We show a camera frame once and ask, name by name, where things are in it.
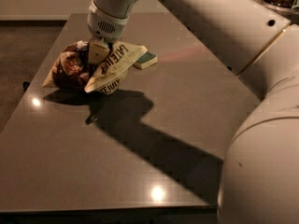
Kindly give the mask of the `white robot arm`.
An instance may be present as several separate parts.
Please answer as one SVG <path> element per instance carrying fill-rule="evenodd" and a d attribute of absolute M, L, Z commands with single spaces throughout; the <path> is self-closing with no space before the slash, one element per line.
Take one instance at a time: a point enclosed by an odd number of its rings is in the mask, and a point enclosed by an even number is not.
<path fill-rule="evenodd" d="M 223 161 L 147 126 L 120 123 L 135 91 L 117 91 L 100 122 L 188 188 L 220 224 L 298 224 L 298 27 L 251 0 L 159 0 L 261 102 Z"/>

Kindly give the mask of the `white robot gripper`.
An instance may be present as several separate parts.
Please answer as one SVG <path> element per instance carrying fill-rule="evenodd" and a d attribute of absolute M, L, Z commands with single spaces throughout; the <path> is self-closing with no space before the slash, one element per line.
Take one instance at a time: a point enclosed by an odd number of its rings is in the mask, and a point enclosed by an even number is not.
<path fill-rule="evenodd" d="M 91 2 L 87 24 L 91 35 L 94 37 L 89 41 L 89 64 L 99 65 L 107 57 L 110 53 L 110 47 L 107 42 L 118 40 L 121 37 L 127 22 L 127 18 L 120 19 L 108 15 L 98 8 L 94 1 Z"/>

